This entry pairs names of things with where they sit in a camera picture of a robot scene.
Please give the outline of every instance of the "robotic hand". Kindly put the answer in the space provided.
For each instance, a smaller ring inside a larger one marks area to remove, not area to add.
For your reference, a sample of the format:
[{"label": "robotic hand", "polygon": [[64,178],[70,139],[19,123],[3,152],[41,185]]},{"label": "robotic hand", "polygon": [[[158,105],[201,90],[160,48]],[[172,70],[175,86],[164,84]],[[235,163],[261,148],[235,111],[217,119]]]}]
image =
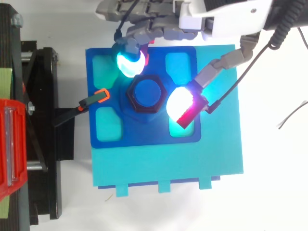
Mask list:
[{"label": "robotic hand", "polygon": [[[103,0],[97,7],[96,13],[99,18],[107,21],[121,21],[115,32],[115,45],[120,47],[121,52],[137,57],[136,60],[139,59],[140,50],[155,38],[193,40],[198,33],[202,34],[204,40],[241,37],[239,49],[223,55],[221,59],[212,60],[194,80],[185,86],[193,95],[193,103],[197,105],[190,109],[183,109],[180,118],[176,117],[177,123],[186,128],[201,111],[212,113],[267,48],[279,49],[292,27],[307,25],[307,1]],[[121,27],[126,21],[130,21],[134,26],[130,27],[126,36],[123,37]],[[269,43],[230,90],[209,106],[208,101],[201,96],[203,89],[223,69],[234,68],[251,60],[262,29],[275,29]],[[183,93],[174,91],[168,101],[172,101],[172,97],[177,98],[176,92]]]},{"label": "robotic hand", "polygon": [[[104,0],[96,13],[107,21],[130,21],[125,37],[115,42],[125,51],[139,53],[140,46],[155,38],[204,40],[255,34],[262,30],[271,0]],[[133,9],[125,17],[130,7]]]}]

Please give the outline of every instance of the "white surface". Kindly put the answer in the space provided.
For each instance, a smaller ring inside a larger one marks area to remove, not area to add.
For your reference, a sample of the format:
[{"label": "white surface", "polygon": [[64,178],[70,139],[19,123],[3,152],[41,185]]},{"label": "white surface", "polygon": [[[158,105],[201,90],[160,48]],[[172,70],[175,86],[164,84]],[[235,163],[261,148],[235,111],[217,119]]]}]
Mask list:
[{"label": "white surface", "polygon": [[[40,48],[53,47],[59,53],[60,106],[76,106],[87,96],[85,49],[110,47],[117,24],[87,13],[99,0],[9,2],[24,16],[22,39],[35,39]],[[71,8],[69,2],[80,8]],[[308,37],[308,30],[303,31]],[[262,33],[256,52],[271,34]],[[204,42],[155,43],[170,44]],[[77,117],[75,160],[61,163],[63,214],[53,221],[40,216],[31,231],[308,230],[308,107],[282,130],[276,128],[308,99],[307,57],[299,33],[292,30],[281,49],[266,51],[240,84],[244,174],[221,177],[211,190],[200,191],[197,183],[173,184],[165,194],[159,194],[157,186],[132,187],[129,197],[116,198],[115,189],[92,187],[89,117]]]}]

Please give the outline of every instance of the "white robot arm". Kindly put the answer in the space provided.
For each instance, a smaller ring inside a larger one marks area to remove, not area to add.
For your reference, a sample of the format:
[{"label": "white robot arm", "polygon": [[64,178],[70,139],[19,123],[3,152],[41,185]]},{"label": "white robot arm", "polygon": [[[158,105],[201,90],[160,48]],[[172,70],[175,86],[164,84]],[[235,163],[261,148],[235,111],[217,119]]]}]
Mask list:
[{"label": "white robot arm", "polygon": [[262,30],[272,0],[104,0],[97,15],[118,22],[133,5],[125,21],[130,27],[125,37],[116,42],[125,44],[126,52],[138,53],[141,45],[155,38],[167,40],[203,39],[250,35]]}]

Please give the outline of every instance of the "teal box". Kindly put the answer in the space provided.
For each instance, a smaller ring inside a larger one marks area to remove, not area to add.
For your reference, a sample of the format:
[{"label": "teal box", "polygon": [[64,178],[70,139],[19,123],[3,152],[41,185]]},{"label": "teal box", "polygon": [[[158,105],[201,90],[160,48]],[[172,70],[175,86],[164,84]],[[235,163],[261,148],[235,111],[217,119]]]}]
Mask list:
[{"label": "teal box", "polygon": [[[198,72],[211,60],[220,58],[234,49],[234,45],[195,47]],[[174,70],[176,68],[174,64],[185,58],[183,55],[169,55],[169,60],[167,60],[169,66],[166,68]],[[93,66],[96,71],[106,71],[109,68],[99,65],[97,58],[96,63],[98,66]],[[114,73],[117,73],[117,71],[114,69],[108,69],[107,71],[112,74],[111,78],[114,79]],[[94,82],[100,88],[103,88],[105,86],[103,81],[98,78],[99,76],[94,75]],[[181,79],[185,79],[186,82],[189,80],[185,76],[185,71],[183,71],[183,78]],[[223,71],[204,90],[203,95],[212,104],[232,86],[236,79],[236,69]],[[237,89],[211,115],[202,112],[200,119],[201,139],[198,142],[103,149],[92,148],[94,186],[115,185],[117,196],[126,196],[128,195],[128,184],[158,181],[158,191],[165,193],[170,191],[171,180],[198,178],[199,188],[209,189],[211,188],[212,176],[243,173]],[[111,118],[111,120],[102,119],[96,121],[96,125],[100,126],[100,128],[104,127],[113,130],[121,127],[121,121],[117,118]],[[97,131],[104,134],[98,132],[98,137],[104,138],[109,135],[109,130],[100,128],[97,128]],[[193,131],[190,128],[188,129],[180,132],[173,129],[172,131],[170,130],[170,134],[173,137],[189,136]]]}]

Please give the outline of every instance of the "cyan light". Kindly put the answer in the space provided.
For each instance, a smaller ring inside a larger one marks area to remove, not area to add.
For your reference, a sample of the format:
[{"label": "cyan light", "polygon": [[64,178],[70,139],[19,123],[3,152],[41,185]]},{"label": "cyan light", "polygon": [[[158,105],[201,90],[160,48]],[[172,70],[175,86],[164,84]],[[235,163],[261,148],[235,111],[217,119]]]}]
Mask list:
[{"label": "cyan light", "polygon": [[132,62],[119,52],[116,56],[116,64],[126,77],[134,78],[135,75],[139,75],[143,71],[145,57],[144,54],[140,52],[139,60]]},{"label": "cyan light", "polygon": [[193,96],[190,91],[185,87],[179,87],[175,88],[171,93],[167,101],[166,110],[169,117],[176,122],[192,104]]}]

